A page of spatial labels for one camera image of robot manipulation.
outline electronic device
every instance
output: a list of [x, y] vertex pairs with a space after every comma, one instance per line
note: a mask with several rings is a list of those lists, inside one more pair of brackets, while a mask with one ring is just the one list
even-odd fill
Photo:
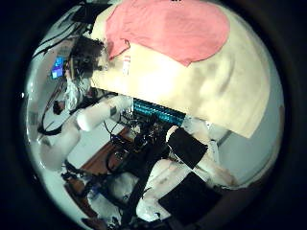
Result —
[[54, 66], [51, 69], [51, 78], [58, 79], [64, 75], [64, 57], [57, 57]]

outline black strap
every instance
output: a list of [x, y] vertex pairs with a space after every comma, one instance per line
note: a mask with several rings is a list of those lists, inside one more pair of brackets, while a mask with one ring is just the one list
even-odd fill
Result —
[[208, 146], [179, 127], [170, 136], [168, 145], [189, 168], [194, 169], [208, 150]]
[[130, 223], [131, 218], [135, 215], [135, 209], [139, 199], [144, 193], [148, 178], [152, 172], [154, 164], [161, 159], [161, 156], [165, 153], [165, 150], [168, 150], [167, 145], [164, 142], [165, 136], [161, 135], [157, 138], [156, 143], [153, 145], [151, 150], [147, 154], [147, 159], [145, 163], [143, 176], [139, 178], [136, 185], [133, 188], [133, 191], [130, 195], [130, 198], [127, 202], [127, 209], [124, 210], [122, 216], [122, 225], [127, 225]]

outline beige fabric sheet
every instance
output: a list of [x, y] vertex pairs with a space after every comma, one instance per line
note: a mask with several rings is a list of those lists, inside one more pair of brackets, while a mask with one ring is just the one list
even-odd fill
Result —
[[[91, 37], [105, 40], [106, 19], [115, 6], [96, 18]], [[249, 138], [257, 129], [270, 94], [265, 48], [242, 19], [225, 8], [230, 34], [222, 50], [188, 67], [154, 50], [131, 43], [130, 49], [95, 71], [92, 86], [161, 104], [225, 127]], [[128, 74], [124, 56], [130, 56]], [[106, 63], [101, 57], [101, 64]]]

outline desk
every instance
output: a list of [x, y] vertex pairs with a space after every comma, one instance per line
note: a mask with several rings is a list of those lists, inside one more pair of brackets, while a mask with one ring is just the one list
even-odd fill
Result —
[[[129, 129], [123, 128], [123, 130], [119, 133], [122, 137], [124, 137], [128, 141], [132, 141], [129, 136]], [[82, 167], [81, 169], [93, 174], [104, 174], [107, 172], [105, 161], [106, 156], [111, 151], [115, 150], [115, 147], [111, 144], [111, 142], [107, 142], [101, 149], [99, 149], [96, 154], [91, 157]], [[109, 165], [110, 167], [117, 166], [121, 163], [121, 160], [116, 158], [114, 155], [111, 156]], [[78, 207], [89, 217], [95, 218], [97, 217], [97, 213], [91, 209], [88, 204], [87, 198], [79, 198], [76, 194], [80, 193], [83, 188], [84, 184], [79, 179], [70, 179], [68, 182], [65, 183], [64, 188], [66, 192], [70, 195], [70, 197], [74, 200], [74, 202], [78, 205]]]

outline black cable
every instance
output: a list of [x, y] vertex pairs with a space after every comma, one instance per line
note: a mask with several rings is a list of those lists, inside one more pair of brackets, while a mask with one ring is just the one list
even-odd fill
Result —
[[[83, 2], [83, 4], [82, 4], [82, 3], [78, 4], [78, 6], [85, 7], [85, 4], [86, 4], [86, 1]], [[55, 39], [56, 37], [58, 37], [58, 36], [60, 36], [60, 35], [63, 35], [66, 31], [68, 31], [68, 30], [69, 30], [73, 25], [75, 25], [76, 23], [77, 23], [77, 22], [71, 23], [65, 30], [63, 30], [63, 31], [60, 32], [59, 34], [54, 35], [53, 37], [50, 37], [49, 39], [42, 41], [41, 43], [38, 44], [38, 47], [42, 46], [43, 44], [45, 44], [45, 43], [48, 42], [48, 41], [51, 41], [51, 40]]]
[[67, 32], [67, 31], [68, 31], [73, 25], [75, 25], [76, 23], [77, 23], [77, 22], [73, 22], [72, 24], [70, 24], [65, 30], [63, 30], [63, 31], [60, 32], [59, 34], [54, 35], [53, 37], [50, 37], [49, 39], [42, 41], [41, 43], [38, 44], [38, 47], [40, 47], [40, 46], [42, 46], [43, 44], [45, 44], [45, 43], [47, 43], [47, 42], [49, 42], [49, 41], [51, 41], [51, 40], [57, 38], [58, 36], [63, 35], [65, 32]]
[[52, 44], [44, 49], [42, 49], [41, 51], [37, 52], [35, 55], [32, 56], [32, 59], [36, 58], [38, 55], [47, 52], [49, 49], [59, 45], [60, 43], [62, 43], [63, 40], [67, 39], [72, 33], [74, 33], [75, 31], [77, 31], [78, 29], [80, 29], [82, 27], [83, 24], [80, 24], [77, 28], [75, 28], [71, 33], [69, 33], [67, 36], [65, 36], [63, 39], [61, 39], [60, 41], [56, 42], [55, 44]]
[[[84, 18], [87, 17], [87, 9], [86, 9], [86, 3], [84, 2]], [[50, 46], [47, 46], [46, 48], [38, 51], [36, 54], [34, 54], [32, 56], [32, 59], [36, 58], [38, 55], [47, 52], [49, 49], [59, 45], [60, 43], [62, 43], [63, 40], [67, 39], [70, 35], [72, 35], [74, 32], [76, 32], [77, 30], [79, 30], [81, 27], [83, 26], [83, 24], [81, 23], [78, 27], [76, 27], [71, 33], [69, 33], [68, 35], [66, 35], [64, 38], [62, 38], [60, 41], [56, 42], [55, 44], [52, 44]]]
[[104, 125], [105, 125], [105, 128], [106, 128], [106, 131], [107, 131], [110, 135], [112, 135], [112, 133], [108, 130], [108, 128], [107, 128], [107, 126], [106, 126], [106, 121], [104, 121]]
[[113, 127], [113, 129], [111, 130], [111, 134], [113, 132], [113, 130], [117, 127], [117, 125], [122, 121], [122, 114], [119, 114], [119, 119], [118, 121], [116, 122], [115, 126]]

